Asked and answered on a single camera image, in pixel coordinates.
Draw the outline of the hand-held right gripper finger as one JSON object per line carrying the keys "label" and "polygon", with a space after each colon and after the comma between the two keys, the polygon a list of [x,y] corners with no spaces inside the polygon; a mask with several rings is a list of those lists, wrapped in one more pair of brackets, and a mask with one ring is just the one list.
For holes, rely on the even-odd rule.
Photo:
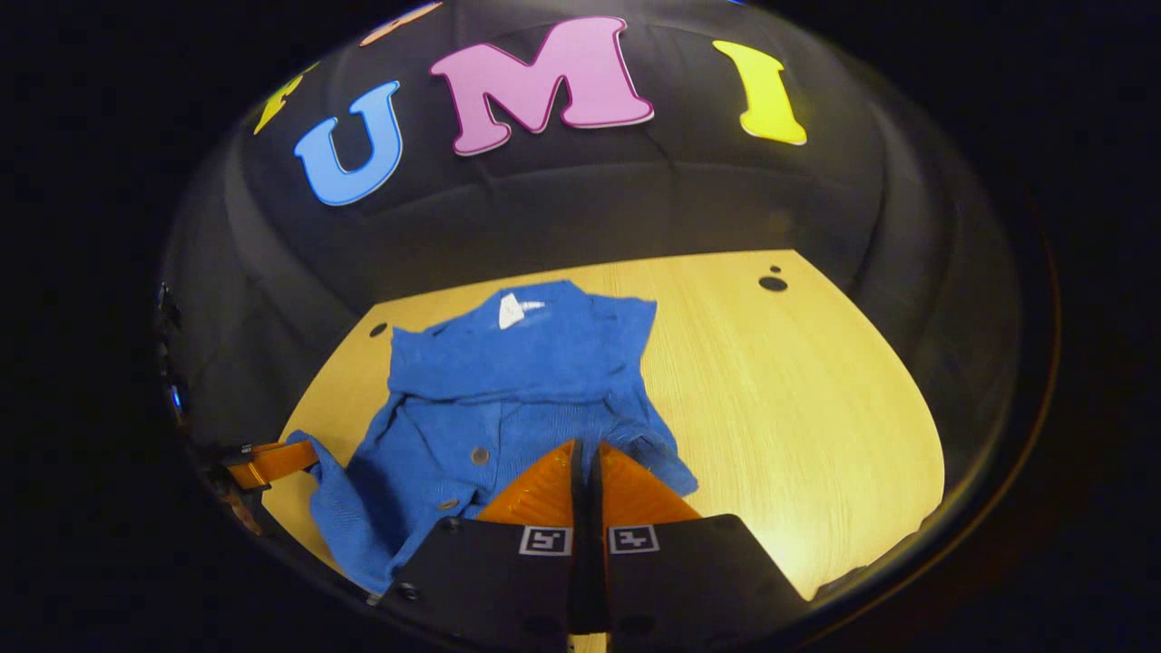
{"label": "hand-held right gripper finger", "polygon": [[568,636],[580,443],[532,462],[476,518],[437,521],[385,593],[427,636]]}
{"label": "hand-held right gripper finger", "polygon": [[589,491],[611,636],[784,636],[808,615],[737,515],[700,515],[606,443]]}

